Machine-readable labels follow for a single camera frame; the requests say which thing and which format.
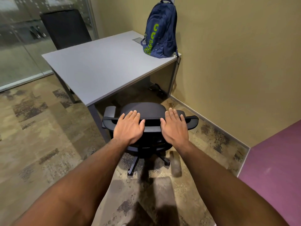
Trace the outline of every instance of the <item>left hand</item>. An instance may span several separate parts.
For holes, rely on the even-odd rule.
[[[136,110],[130,111],[125,117],[124,116],[125,114],[123,113],[118,119],[113,137],[128,146],[135,143],[142,136],[145,120],[142,120],[139,124],[140,113],[137,113]]]

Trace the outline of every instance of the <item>purple wall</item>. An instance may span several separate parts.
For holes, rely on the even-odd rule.
[[[251,148],[239,178],[290,226],[301,225],[301,121]]]

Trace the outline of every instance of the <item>desk top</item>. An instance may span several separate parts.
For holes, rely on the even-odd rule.
[[[42,55],[54,71],[89,106],[176,60],[155,58],[129,31]]]

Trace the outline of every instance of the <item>glass wall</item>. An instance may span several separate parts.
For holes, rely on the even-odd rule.
[[[0,91],[51,73],[41,55],[56,48],[40,14],[74,8],[94,40],[87,0],[0,0]]]

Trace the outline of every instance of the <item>forearm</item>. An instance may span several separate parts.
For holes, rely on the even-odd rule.
[[[112,139],[49,188],[18,224],[91,224],[125,148],[126,144]]]
[[[177,150],[217,225],[287,225],[267,201],[192,143]]]

